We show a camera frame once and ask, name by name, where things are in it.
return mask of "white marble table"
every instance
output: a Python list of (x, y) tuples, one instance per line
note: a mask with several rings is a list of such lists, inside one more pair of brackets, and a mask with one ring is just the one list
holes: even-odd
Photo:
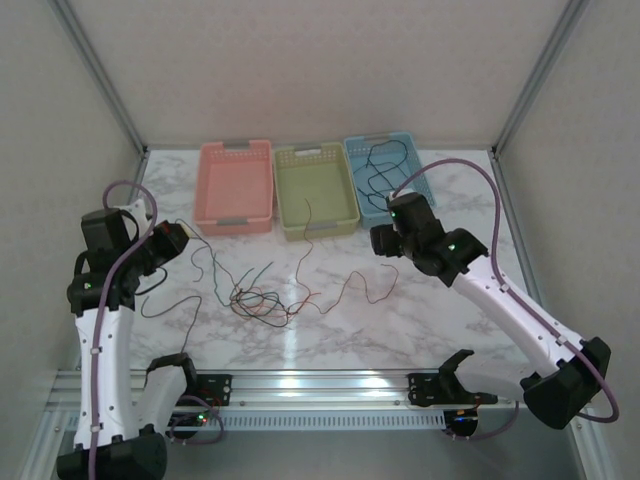
[[(421, 151), (423, 163), (457, 156), (477, 162), (491, 171), (483, 151)], [(192, 220), (197, 151), (153, 151), (143, 183), (156, 196), (159, 219)], [(429, 172), (429, 182), (438, 207), (435, 212), (446, 229), (464, 227), (485, 245), (490, 244), (493, 200), (484, 180), (463, 166), (442, 166)], [(285, 304), (304, 297), (295, 280), (298, 260), (308, 250), (304, 242), (285, 241), (277, 218), (268, 234), (209, 237), (219, 261), (239, 277), (248, 268), (273, 261), (261, 286), (277, 290)], [(331, 305), (344, 279), (355, 269), (368, 279), (370, 294), (377, 298), (388, 290), (393, 272), (381, 263), (392, 263), (400, 271), (391, 296), (370, 305), (360, 279), (352, 280), (342, 302), (328, 315), (308, 307), (283, 329), (236, 316), (220, 305), (213, 294), (212, 262), (206, 250), (195, 256), (205, 270), (191, 265), (191, 253), (202, 243), (189, 242), (186, 251), (167, 265), (168, 280), (150, 294), (145, 313), (166, 309), (189, 295), (202, 295), (197, 322), (186, 351), (198, 369), (392, 369), (433, 368), (460, 348), (472, 348), (494, 358), (521, 360), (513, 342), (474, 305), (445, 288), (437, 279), (425, 277), (407, 259), (376, 257), (368, 231), (314, 241), (312, 254), (302, 264), (301, 279), (313, 291), (321, 307)], [(523, 285), (513, 241), (502, 222), (500, 263), (507, 274)], [(159, 277), (143, 283), (149, 286)], [(223, 298), (231, 285), (221, 275)], [(192, 322), (197, 300), (193, 299), (158, 318), (146, 319), (139, 310), (131, 344), (132, 368), (146, 368), (151, 359), (180, 350)]]

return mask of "white wall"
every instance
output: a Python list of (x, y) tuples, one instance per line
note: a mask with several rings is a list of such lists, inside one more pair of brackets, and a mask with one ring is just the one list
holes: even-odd
[(144, 140), (495, 141), (566, 0), (72, 0)]
[(635, 479), (640, 2), (591, 4), (502, 163), (547, 306), (613, 349), (608, 378), (622, 416), (605, 430), (624, 478)]
[(46, 2), (0, 2), (0, 478), (15, 478), (77, 351), (66, 288), (80, 216), (135, 153)]

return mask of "purple cable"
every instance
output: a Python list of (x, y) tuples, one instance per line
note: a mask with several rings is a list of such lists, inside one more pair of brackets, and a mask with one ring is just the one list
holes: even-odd
[[(466, 165), (468, 167), (473, 168), (476, 172), (478, 172), (480, 175), (484, 177), (484, 179), (487, 181), (487, 183), (491, 187), (491, 191), (493, 192), (493, 198), (495, 202), (493, 236), (491, 238), (491, 256), (490, 256), (491, 268), (493, 270), (493, 274), (496, 277), (498, 283), (500, 283), (500, 286), (507, 285), (507, 282), (505, 282), (505, 280), (502, 278), (500, 267), (498, 266), (498, 233), (500, 231), (500, 192), (498, 191), (498, 187), (496, 186), (496, 183), (493, 181), (491, 176), (487, 172), (485, 172), (482, 168), (480, 168), (475, 163), (470, 162), (469, 160), (464, 160), (462, 158), (446, 158), (444, 160), (437, 160), (425, 167), (422, 167), (420, 170), (418, 170), (416, 173), (414, 173), (409, 178), (407, 178), (404, 182), (402, 182), (402, 184), (396, 189), (396, 191), (393, 192), (393, 196), (395, 197), (396, 195), (398, 195), (398, 193), (403, 188), (405, 188), (416, 177), (418, 177), (419, 175), (422, 175), (427, 170), (431, 170), (432, 168), (438, 167), (440, 165), (448, 165), (448, 164), (460, 164), (460, 165)], [(513, 289), (508, 288), (507, 293), (518, 305), (520, 305), (529, 315), (531, 315), (534, 319), (536, 319), (538, 323), (540, 323), (549, 333), (551, 333), (551, 335), (553, 335), (557, 339), (560, 339), (562, 337), (561, 333), (558, 330), (556, 330), (553, 325), (547, 322), (540, 314), (538, 314), (538, 312), (536, 312), (533, 308), (531, 308), (531, 306), (526, 301), (524, 301), (517, 293), (515, 293)], [(580, 351), (580, 349), (578, 349), (578, 347), (576, 347), (569, 341), (565, 341), (563, 345), (566, 346), (571, 353), (573, 353), (576, 357), (578, 357), (578, 359), (580, 359), (580, 361), (585, 365), (585, 367), (587, 367), (587, 369), (589, 370), (589, 373), (591, 373), (591, 375), (593, 375), (593, 378), (596, 379), (596, 381), (602, 388), (602, 391), (606, 395), (607, 400), (611, 404), (611, 415), (608, 417), (594, 417), (593, 415), (588, 415), (586, 413), (578, 413), (577, 416), (580, 418), (584, 418), (585, 420), (591, 420), (593, 422), (598, 422), (598, 423), (613, 423), (616, 420), (618, 420), (618, 418), (620, 417), (620, 409), (618, 407), (618, 402), (616, 400), (616, 397), (613, 391), (611, 390), (611, 387), (609, 387), (609, 384), (607, 383), (607, 381), (602, 377), (602, 375), (600, 375), (600, 372), (598, 371), (598, 369), (593, 365), (593, 363), (591, 363), (591, 361), (587, 357), (585, 357), (585, 355)]]
[(509, 421), (504, 425), (502, 425), (500, 428), (496, 428), (491, 432), (481, 433), (479, 435), (474, 435), (472, 437), (464, 437), (461, 435), (456, 435), (455, 433), (449, 430), (445, 430), (444, 433), (446, 433), (449, 437), (451, 437), (452, 440), (462, 439), (466, 442), (477, 442), (478, 440), (486, 440), (488, 438), (495, 437), (496, 435), (500, 435), (501, 433), (504, 433), (507, 430), (509, 430), (511, 427), (513, 427), (513, 424), (516, 423), (516, 419), (518, 418), (519, 413), (520, 413), (520, 402), (516, 402), (516, 408), (513, 410), (513, 415), (511, 415), (511, 418), (509, 418)]
[[(102, 321), (104, 319), (104, 311), (107, 305), (107, 297), (109, 295), (109, 288), (111, 286), (111, 282), (113, 281), (113, 277), (115, 276), (118, 269), (122, 266), (122, 264), (131, 256), (133, 252), (135, 252), (140, 246), (145, 242), (149, 236), (151, 236), (151, 232), (153, 232), (154, 227), (156, 226), (156, 221), (158, 219), (158, 205), (156, 204), (155, 198), (149, 190), (144, 188), (142, 185), (139, 185), (134, 182), (130, 182), (128, 180), (119, 180), (117, 182), (113, 182), (109, 185), (102, 194), (102, 206), (104, 208), (109, 208), (109, 193), (115, 187), (119, 187), (121, 185), (129, 185), (133, 188), (137, 188), (140, 190), (149, 200), (151, 204), (151, 224), (146, 232), (136, 241), (133, 245), (131, 245), (109, 269), (107, 276), (104, 280), (104, 284), (102, 286), (102, 293), (100, 294), (100, 301), (98, 303), (98, 314), (96, 316), (96, 325), (93, 330), (93, 343), (91, 344), (91, 349), (99, 349), (100, 348), (100, 332), (102, 330)], [(99, 398), (98, 398), (98, 357), (97, 355), (91, 355), (91, 425), (96, 426), (100, 425), (100, 418), (98, 415), (99, 412)], [(99, 432), (91, 432), (91, 446), (89, 447), (89, 480), (96, 480), (96, 454), (98, 451), (98, 436)]]
[[(224, 436), (224, 423), (222, 423), (222, 419), (220, 418), (220, 415), (218, 414), (218, 412), (216, 412), (215, 408), (207, 404), (201, 398), (194, 397), (193, 395), (183, 395), (180, 397), (180, 400), (190, 400), (190, 401), (199, 403), (204, 408), (209, 410), (209, 412), (211, 412), (211, 416), (215, 418), (216, 421), (218, 422), (218, 425), (220, 425), (220, 431), (218, 432), (218, 436), (216, 438), (213, 438), (211, 440), (199, 440), (197, 438), (190, 438), (188, 440), (184, 440), (183, 445), (213, 445), (214, 443), (218, 443), (220, 440), (222, 440), (222, 437)], [(173, 422), (173, 424), (171, 425), (171, 429), (169, 430), (169, 438), (171, 438), (172, 442), (175, 439), (174, 432), (176, 427), (180, 423), (182, 423), (184, 420), (195, 417), (197, 415), (199, 415), (199, 413), (187, 413), (186, 415), (183, 415), (182, 417), (178, 418), (176, 421)]]

